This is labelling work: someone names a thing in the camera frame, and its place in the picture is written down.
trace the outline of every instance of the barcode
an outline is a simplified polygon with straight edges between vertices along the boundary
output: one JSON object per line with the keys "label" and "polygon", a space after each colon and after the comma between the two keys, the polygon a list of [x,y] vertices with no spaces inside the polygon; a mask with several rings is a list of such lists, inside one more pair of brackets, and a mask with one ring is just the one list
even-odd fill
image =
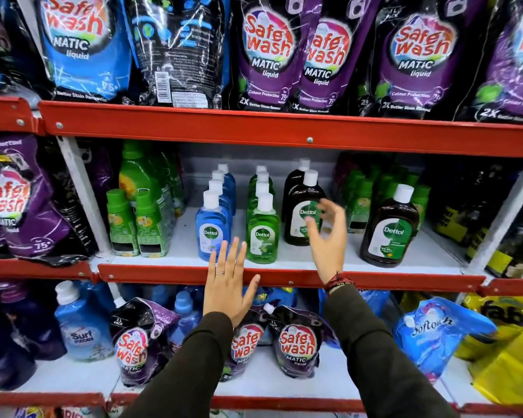
{"label": "barcode", "polygon": [[157,101],[171,104],[171,83],[168,79],[168,72],[155,72],[155,86],[157,87]]}

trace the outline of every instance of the person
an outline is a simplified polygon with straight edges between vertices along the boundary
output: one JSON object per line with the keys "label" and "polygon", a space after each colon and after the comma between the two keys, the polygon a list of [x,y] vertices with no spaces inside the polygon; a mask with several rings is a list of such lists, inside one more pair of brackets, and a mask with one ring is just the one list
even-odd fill
{"label": "person", "polygon": [[[323,210],[321,217],[332,224],[329,236],[321,238],[313,218],[306,218],[306,224],[312,257],[326,285],[343,270],[346,220],[345,211],[327,199],[318,207]],[[209,416],[233,329],[250,308],[260,281],[259,275],[254,276],[243,297],[246,243],[242,242],[239,251],[236,237],[227,258],[226,251],[223,242],[217,264],[211,253],[201,322],[121,418]],[[397,347],[391,332],[356,288],[342,283],[329,290],[324,317],[339,339],[368,417],[456,418],[453,408]]]}

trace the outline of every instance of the brown bottle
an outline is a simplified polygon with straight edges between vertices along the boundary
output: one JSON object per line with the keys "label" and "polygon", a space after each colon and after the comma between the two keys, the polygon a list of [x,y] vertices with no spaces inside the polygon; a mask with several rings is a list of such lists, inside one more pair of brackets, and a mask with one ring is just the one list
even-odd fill
{"label": "brown bottle", "polygon": [[378,267],[397,267],[417,233],[418,210],[411,204],[414,188],[399,184],[393,198],[372,214],[360,246],[360,257]]}

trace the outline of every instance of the black long sleeve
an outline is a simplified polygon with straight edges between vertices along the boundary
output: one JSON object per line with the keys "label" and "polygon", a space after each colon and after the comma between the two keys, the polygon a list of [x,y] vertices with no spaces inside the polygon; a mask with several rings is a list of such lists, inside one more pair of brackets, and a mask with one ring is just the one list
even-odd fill
{"label": "black long sleeve", "polygon": [[208,417],[232,337],[228,316],[219,312],[204,316],[120,418]]}
{"label": "black long sleeve", "polygon": [[369,418],[457,418],[354,286],[333,291],[323,313],[345,352]]}

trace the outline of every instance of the person's right hand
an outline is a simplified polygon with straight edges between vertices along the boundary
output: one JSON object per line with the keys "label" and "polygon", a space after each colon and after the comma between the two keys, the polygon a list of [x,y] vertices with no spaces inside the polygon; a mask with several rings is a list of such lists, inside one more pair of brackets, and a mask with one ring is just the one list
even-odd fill
{"label": "person's right hand", "polygon": [[321,199],[318,208],[321,218],[333,225],[329,237],[323,239],[312,217],[306,217],[308,237],[312,248],[312,258],[323,284],[327,284],[335,274],[343,271],[345,248],[347,246],[347,223],[345,210],[329,199]]}

